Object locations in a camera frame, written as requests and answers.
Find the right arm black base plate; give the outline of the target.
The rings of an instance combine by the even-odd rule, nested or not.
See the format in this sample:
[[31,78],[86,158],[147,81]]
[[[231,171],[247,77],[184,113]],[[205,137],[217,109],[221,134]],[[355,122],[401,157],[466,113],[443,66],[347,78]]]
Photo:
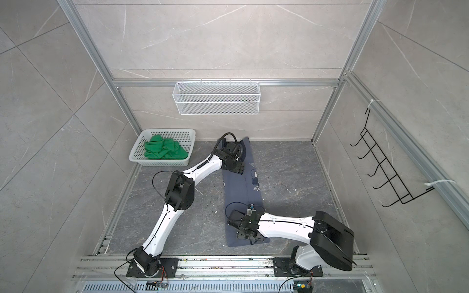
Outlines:
[[321,266],[315,266],[310,270],[303,269],[294,263],[292,258],[273,258],[275,277],[323,277]]

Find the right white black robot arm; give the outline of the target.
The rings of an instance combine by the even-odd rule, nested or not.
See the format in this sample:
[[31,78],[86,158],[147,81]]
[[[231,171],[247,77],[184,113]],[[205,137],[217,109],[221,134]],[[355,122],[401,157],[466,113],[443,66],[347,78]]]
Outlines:
[[322,277],[322,266],[350,272],[355,264],[354,232],[332,217],[317,211],[314,216],[283,217],[249,207],[245,212],[233,210],[227,225],[236,230],[238,239],[252,245],[268,238],[283,238],[301,242],[288,259],[274,258],[280,276]]

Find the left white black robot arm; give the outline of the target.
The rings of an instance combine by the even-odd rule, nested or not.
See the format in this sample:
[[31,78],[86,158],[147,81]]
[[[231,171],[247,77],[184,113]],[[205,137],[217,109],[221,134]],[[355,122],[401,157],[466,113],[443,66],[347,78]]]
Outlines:
[[244,172],[246,147],[243,141],[219,139],[210,155],[185,171],[174,171],[170,177],[160,218],[145,242],[133,251],[133,262],[146,276],[155,276],[166,240],[182,213],[195,199],[195,187],[207,176],[218,171]]

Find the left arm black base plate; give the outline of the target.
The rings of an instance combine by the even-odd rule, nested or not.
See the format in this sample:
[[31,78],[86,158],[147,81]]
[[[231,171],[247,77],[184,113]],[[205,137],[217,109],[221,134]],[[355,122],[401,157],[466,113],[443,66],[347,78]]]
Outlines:
[[178,258],[160,258],[157,265],[157,269],[154,275],[145,275],[143,271],[138,268],[137,263],[134,260],[130,261],[129,268],[126,273],[126,277],[136,278],[158,278],[163,275],[168,278],[174,278],[178,267]]

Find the blue-grey tank top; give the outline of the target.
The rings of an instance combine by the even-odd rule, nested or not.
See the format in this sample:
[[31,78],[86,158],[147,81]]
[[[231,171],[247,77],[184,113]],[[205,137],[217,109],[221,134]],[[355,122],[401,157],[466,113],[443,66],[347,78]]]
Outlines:
[[261,188],[258,182],[258,173],[255,165],[250,139],[245,137],[242,140],[245,146],[244,172],[236,174],[229,171],[222,171],[225,199],[225,218],[234,220],[236,224],[247,211],[250,205],[261,210],[263,199]]

